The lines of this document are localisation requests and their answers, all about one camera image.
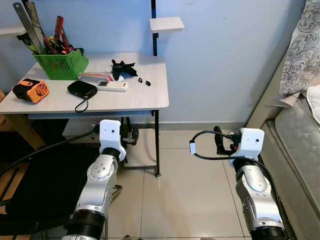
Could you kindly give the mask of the light wood desk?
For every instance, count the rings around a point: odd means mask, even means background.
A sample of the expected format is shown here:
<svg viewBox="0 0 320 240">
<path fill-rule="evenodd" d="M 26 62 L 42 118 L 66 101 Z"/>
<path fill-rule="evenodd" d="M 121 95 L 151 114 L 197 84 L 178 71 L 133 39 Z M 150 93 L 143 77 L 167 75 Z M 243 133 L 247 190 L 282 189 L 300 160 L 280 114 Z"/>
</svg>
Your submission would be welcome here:
<svg viewBox="0 0 320 240">
<path fill-rule="evenodd" d="M 134 69 L 142 78 L 142 83 L 136 77 L 126 78 L 128 90 L 99 91 L 89 99 L 87 110 L 77 113 L 74 108 L 82 99 L 67 91 L 72 81 L 50 80 L 44 69 L 35 63 L 24 77 L 45 82 L 49 88 L 48 96 L 38 103 L 32 103 L 8 93 L 0 101 L 0 114 L 27 115 L 31 119 L 117 118 L 150 114 L 154 118 L 155 131 L 155 153 L 151 159 L 156 162 L 155 177 L 160 178 L 159 111 L 170 104 L 165 60 L 141 52 L 89 52 L 85 56 L 89 60 L 86 70 L 90 73 L 105 71 L 112 65 L 112 59 L 127 64 L 135 63 Z"/>
</svg>

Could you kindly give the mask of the white remote control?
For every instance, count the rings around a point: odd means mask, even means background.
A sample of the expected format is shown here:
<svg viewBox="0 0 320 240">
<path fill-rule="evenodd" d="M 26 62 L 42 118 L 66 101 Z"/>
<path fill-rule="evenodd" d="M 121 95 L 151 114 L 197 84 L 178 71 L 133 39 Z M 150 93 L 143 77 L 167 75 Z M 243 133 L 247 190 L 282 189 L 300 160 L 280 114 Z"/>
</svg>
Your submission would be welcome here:
<svg viewBox="0 0 320 240">
<path fill-rule="evenodd" d="M 130 85 L 125 81 L 108 81 L 101 80 L 97 83 L 98 90 L 110 92 L 126 92 Z"/>
</svg>

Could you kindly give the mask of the grey flat notebook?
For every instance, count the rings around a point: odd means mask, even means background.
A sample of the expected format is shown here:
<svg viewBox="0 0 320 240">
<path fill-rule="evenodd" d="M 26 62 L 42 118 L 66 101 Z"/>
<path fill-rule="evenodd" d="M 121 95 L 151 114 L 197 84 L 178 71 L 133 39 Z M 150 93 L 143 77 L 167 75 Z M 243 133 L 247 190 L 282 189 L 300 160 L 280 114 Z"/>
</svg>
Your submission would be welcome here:
<svg viewBox="0 0 320 240">
<path fill-rule="evenodd" d="M 89 82 L 112 82 L 114 78 L 105 71 L 84 71 L 77 74 L 78 80 L 88 80 Z"/>
</svg>

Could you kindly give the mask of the grey quilted mattress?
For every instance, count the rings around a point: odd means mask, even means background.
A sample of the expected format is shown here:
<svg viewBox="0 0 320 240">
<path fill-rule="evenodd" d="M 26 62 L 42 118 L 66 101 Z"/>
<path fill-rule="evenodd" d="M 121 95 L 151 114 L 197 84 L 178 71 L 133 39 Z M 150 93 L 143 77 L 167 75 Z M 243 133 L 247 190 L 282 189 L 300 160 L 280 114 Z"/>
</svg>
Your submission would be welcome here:
<svg viewBox="0 0 320 240">
<path fill-rule="evenodd" d="M 297 178 L 317 215 L 320 214 L 320 124 L 310 103 L 299 99 L 275 119 L 276 132 L 290 157 Z"/>
</svg>

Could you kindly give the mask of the black metal pole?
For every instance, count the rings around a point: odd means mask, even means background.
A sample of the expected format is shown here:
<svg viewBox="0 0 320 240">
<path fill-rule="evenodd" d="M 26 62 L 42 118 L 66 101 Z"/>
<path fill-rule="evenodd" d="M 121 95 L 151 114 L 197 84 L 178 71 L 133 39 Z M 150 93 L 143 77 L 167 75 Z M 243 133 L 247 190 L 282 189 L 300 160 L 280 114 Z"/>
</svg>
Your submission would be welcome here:
<svg viewBox="0 0 320 240">
<path fill-rule="evenodd" d="M 150 0 L 150 12 L 151 12 L 150 20 L 156 19 L 157 18 L 156 0 Z M 152 49 L 152 55 L 154 57 L 157 57 L 158 55 L 158 37 L 159 37 L 158 33 L 151 32 L 151 49 Z"/>
</svg>

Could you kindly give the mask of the green plastic basket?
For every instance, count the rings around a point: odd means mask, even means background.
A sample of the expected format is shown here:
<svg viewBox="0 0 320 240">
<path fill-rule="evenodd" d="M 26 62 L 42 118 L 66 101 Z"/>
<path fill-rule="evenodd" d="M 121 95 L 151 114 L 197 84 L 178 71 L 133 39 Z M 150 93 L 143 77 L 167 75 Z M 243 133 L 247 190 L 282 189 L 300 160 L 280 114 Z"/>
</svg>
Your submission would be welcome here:
<svg viewBox="0 0 320 240">
<path fill-rule="evenodd" d="M 33 55 L 39 66 L 52 81 L 75 81 L 78 74 L 84 73 L 89 59 L 80 50 L 70 54 Z"/>
</svg>

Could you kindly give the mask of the black chair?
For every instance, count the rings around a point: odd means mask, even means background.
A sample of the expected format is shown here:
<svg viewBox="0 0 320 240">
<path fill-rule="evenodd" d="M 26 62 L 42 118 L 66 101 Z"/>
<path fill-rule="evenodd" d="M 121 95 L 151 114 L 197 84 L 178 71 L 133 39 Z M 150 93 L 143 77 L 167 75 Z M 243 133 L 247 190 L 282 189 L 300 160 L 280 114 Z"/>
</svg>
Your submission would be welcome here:
<svg viewBox="0 0 320 240">
<path fill-rule="evenodd" d="M 90 165 L 101 154 L 118 161 L 123 151 L 67 144 L 34 156 L 13 196 L 0 214 L 0 236 L 20 236 L 65 226 L 71 234 L 98 239 L 106 215 L 96 210 L 76 213 Z"/>
</svg>

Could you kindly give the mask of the brown wooden furniture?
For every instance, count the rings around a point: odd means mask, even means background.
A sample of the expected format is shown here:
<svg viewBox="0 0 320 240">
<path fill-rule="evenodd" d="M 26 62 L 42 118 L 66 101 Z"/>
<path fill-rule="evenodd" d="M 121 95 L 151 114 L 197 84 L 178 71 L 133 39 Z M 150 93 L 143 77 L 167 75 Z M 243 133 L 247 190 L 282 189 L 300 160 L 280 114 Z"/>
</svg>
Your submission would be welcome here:
<svg viewBox="0 0 320 240">
<path fill-rule="evenodd" d="M 46 142 L 32 128 L 25 115 L 2 115 L 0 114 L 0 128 L 9 125 L 34 149 L 39 150 L 46 146 Z M 16 192 L 29 164 L 23 160 L 10 166 L 6 173 L 0 174 L 0 202 L 6 203 Z"/>
</svg>

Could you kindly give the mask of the orange black portable device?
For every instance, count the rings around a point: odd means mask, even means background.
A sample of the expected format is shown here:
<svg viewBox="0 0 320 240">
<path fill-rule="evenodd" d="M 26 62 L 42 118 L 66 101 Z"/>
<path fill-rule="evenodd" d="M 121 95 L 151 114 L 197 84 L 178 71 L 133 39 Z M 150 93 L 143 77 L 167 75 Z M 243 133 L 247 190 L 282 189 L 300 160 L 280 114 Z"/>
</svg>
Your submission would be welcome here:
<svg viewBox="0 0 320 240">
<path fill-rule="evenodd" d="M 16 98 L 32 102 L 34 104 L 40 102 L 50 93 L 50 89 L 45 82 L 34 80 L 32 78 L 24 78 L 19 81 L 11 91 Z"/>
</svg>

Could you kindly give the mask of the grey floral patterned cloth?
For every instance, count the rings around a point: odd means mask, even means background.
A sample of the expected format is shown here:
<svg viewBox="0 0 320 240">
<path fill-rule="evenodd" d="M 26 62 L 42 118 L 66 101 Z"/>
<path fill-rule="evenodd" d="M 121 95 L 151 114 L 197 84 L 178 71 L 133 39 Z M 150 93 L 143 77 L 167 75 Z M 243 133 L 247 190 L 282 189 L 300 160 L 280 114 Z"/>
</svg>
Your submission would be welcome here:
<svg viewBox="0 0 320 240">
<path fill-rule="evenodd" d="M 290 96 L 320 79 L 320 0 L 305 0 L 286 50 L 279 94 Z"/>
</svg>

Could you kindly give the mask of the white small shelf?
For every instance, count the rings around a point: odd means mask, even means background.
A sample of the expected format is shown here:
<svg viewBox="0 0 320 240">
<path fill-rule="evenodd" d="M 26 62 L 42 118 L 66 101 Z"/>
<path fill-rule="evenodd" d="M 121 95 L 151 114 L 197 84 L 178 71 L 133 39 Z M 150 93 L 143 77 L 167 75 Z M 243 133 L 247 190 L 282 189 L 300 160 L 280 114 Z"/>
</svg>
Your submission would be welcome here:
<svg viewBox="0 0 320 240">
<path fill-rule="evenodd" d="M 18 36 L 26 33 L 25 28 L 18 23 L 0 26 L 0 37 Z"/>
<path fill-rule="evenodd" d="M 153 34 L 178 32 L 185 29 L 179 16 L 150 18 L 150 30 Z"/>
</svg>

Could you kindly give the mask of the silver steel ruler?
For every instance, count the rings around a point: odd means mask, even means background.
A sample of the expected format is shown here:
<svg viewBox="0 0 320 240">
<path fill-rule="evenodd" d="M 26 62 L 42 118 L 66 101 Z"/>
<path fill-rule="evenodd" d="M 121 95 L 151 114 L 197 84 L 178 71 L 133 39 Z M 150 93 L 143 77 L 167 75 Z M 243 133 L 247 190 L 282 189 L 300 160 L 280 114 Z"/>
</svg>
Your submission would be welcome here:
<svg viewBox="0 0 320 240">
<path fill-rule="evenodd" d="M 41 22 L 39 20 L 39 16 L 37 13 L 37 9 L 35 7 L 35 3 L 29 0 L 22 0 L 23 6 L 25 6 L 28 16 L 30 17 L 30 21 L 35 30 L 36 35 L 39 38 L 39 41 L 42 45 L 42 51 L 40 52 L 42 55 L 48 54 L 48 47 L 46 44 L 46 37 L 44 36 L 44 32 L 42 30 Z"/>
</svg>

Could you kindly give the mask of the grey metal square ruler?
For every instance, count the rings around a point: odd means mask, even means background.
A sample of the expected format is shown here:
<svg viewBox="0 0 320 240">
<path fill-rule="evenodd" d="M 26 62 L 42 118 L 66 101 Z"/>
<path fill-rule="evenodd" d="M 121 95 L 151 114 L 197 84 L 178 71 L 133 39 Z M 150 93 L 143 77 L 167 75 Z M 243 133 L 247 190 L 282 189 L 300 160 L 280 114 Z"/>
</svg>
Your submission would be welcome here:
<svg viewBox="0 0 320 240">
<path fill-rule="evenodd" d="M 16 12 L 18 18 L 20 19 L 20 22 L 22 23 L 26 33 L 29 35 L 30 41 L 32 42 L 32 45 L 35 47 L 36 55 L 39 55 L 42 53 L 42 44 L 38 39 L 37 32 L 32 25 L 32 21 L 29 18 L 27 11 L 25 10 L 25 7 L 23 7 L 23 4 L 20 2 L 14 2 L 12 4 L 14 11 Z"/>
</svg>

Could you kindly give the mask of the beige bed frame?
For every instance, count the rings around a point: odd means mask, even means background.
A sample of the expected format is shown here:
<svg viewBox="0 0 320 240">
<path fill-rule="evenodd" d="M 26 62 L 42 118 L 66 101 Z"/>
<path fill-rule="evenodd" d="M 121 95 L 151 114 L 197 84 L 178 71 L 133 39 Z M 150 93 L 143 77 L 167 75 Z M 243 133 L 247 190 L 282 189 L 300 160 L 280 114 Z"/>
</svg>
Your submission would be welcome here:
<svg viewBox="0 0 320 240">
<path fill-rule="evenodd" d="M 292 108 L 304 94 L 294 98 L 291 107 L 279 101 L 281 73 L 285 65 L 285 57 L 275 59 L 276 68 L 269 76 L 269 83 L 258 101 L 255 110 L 249 117 L 247 127 L 265 131 L 265 144 L 260 154 L 266 169 L 272 174 L 275 192 L 283 211 L 285 226 L 295 240 L 320 240 L 320 214 L 317 215 L 297 174 L 294 172 L 290 156 L 286 152 L 281 138 L 275 128 L 275 119 L 284 108 Z"/>
</svg>

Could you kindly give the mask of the red handled pliers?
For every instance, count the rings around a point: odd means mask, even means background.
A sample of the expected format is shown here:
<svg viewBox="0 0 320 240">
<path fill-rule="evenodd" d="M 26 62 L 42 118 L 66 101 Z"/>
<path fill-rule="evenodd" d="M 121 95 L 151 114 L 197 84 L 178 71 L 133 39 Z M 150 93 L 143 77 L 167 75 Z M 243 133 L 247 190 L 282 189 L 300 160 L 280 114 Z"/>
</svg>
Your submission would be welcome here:
<svg viewBox="0 0 320 240">
<path fill-rule="evenodd" d="M 57 53 L 66 55 L 71 52 L 71 46 L 64 32 L 64 18 L 62 18 L 62 16 L 57 16 L 55 19 L 54 36 L 52 40 Z"/>
</svg>

